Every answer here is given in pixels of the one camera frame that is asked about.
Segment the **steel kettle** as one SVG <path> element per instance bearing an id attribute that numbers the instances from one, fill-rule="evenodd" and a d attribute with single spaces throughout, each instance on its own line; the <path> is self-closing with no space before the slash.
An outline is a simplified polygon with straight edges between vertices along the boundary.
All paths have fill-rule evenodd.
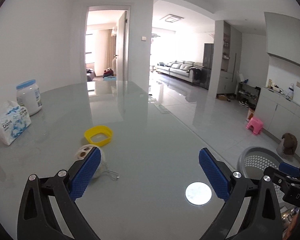
<path id="1" fill-rule="evenodd" d="M 292 222 L 293 218 L 299 213 L 299 208 L 289 209 L 281 213 L 282 224 L 284 228 L 287 228 Z"/>

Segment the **brown cloth on basket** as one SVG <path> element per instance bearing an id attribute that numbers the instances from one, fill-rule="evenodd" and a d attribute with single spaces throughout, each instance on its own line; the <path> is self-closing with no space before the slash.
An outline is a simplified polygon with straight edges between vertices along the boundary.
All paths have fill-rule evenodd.
<path id="1" fill-rule="evenodd" d="M 285 133 L 281 137 L 281 141 L 276 149 L 279 156 L 283 158 L 291 157 L 295 154 L 298 146 L 298 140 L 295 135 Z"/>

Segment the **grey perforated laundry basket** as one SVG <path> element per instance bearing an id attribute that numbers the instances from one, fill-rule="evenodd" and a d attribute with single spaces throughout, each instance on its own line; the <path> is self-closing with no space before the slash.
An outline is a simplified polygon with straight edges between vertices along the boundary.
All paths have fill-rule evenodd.
<path id="1" fill-rule="evenodd" d="M 237 162 L 237 170 L 246 178 L 260 179 L 267 167 L 279 169 L 281 163 L 298 168 L 271 150 L 259 146 L 246 148 Z"/>

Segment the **pink plastic stool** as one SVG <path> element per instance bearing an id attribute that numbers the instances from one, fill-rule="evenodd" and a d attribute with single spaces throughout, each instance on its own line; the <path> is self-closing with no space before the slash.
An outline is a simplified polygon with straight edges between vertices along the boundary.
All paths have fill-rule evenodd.
<path id="1" fill-rule="evenodd" d="M 262 128 L 263 128 L 263 122 L 259 118 L 256 118 L 254 116 L 249 120 L 248 124 L 246 125 L 246 129 L 251 130 L 253 135 L 260 134 Z"/>

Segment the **white cabinet counter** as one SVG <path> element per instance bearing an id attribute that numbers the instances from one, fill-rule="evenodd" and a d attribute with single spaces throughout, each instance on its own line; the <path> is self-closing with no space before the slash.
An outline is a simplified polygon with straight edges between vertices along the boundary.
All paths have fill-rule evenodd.
<path id="1" fill-rule="evenodd" d="M 263 122 L 263 129 L 281 139 L 285 133 L 295 135 L 300 149 L 300 105 L 284 95 L 262 87 L 255 109 L 255 117 Z"/>

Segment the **water bottle on counter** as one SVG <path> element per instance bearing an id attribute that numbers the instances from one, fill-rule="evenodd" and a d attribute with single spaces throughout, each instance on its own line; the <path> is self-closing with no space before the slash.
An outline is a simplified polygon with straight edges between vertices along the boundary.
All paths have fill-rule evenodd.
<path id="1" fill-rule="evenodd" d="M 288 90 L 287 90 L 286 97 L 289 98 L 290 100 L 293 100 L 293 96 L 294 96 L 294 84 L 291 83 Z"/>

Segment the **shoe rack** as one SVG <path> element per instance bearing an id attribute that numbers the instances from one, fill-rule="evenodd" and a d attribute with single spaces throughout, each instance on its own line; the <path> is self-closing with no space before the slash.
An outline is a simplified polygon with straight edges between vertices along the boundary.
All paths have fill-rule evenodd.
<path id="1" fill-rule="evenodd" d="M 240 105 L 255 110 L 260 92 L 260 87 L 253 87 L 247 83 L 240 82 L 236 90 L 236 100 Z"/>

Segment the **white blue tissue pack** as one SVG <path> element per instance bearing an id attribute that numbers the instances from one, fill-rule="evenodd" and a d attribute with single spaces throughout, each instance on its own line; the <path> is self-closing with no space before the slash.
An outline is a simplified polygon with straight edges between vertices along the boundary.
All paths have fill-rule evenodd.
<path id="1" fill-rule="evenodd" d="M 0 137 L 10 146 L 31 124 L 28 110 L 14 101 L 6 101 L 0 106 Z"/>

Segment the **white jar blue lid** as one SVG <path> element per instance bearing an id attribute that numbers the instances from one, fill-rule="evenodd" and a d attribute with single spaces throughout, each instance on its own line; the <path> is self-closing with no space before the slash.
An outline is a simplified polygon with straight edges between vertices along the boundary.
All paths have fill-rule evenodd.
<path id="1" fill-rule="evenodd" d="M 35 79 L 17 85 L 16 90 L 17 103 L 27 109 L 29 116 L 38 113 L 42 109 L 40 91 Z"/>

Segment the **grey sofa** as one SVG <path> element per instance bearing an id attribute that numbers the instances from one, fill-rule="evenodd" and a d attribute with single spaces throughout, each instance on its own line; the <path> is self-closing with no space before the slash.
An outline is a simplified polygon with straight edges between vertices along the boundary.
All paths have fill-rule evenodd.
<path id="1" fill-rule="evenodd" d="M 200 62 L 174 61 L 169 63 L 159 62 L 156 72 L 190 83 L 196 83 L 201 80 L 203 69 L 203 65 Z"/>

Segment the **plush keychain toy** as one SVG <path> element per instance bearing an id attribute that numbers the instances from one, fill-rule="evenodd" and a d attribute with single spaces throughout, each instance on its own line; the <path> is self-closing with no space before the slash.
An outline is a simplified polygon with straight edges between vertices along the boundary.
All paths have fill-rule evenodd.
<path id="1" fill-rule="evenodd" d="M 118 180 L 120 178 L 120 174 L 118 172 L 112 171 L 109 169 L 108 163 L 106 161 L 106 156 L 104 154 L 104 152 L 102 151 L 102 149 L 100 149 L 98 146 L 93 145 L 93 144 L 87 144 L 87 145 L 83 145 L 81 146 L 78 151 L 75 154 L 75 158 L 77 160 L 82 160 L 84 159 L 89 151 L 93 148 L 96 147 L 98 150 L 100 150 L 101 152 L 101 162 L 100 165 L 98 166 L 96 172 L 93 175 L 93 179 L 97 179 L 100 176 L 108 176 L 111 180 Z"/>

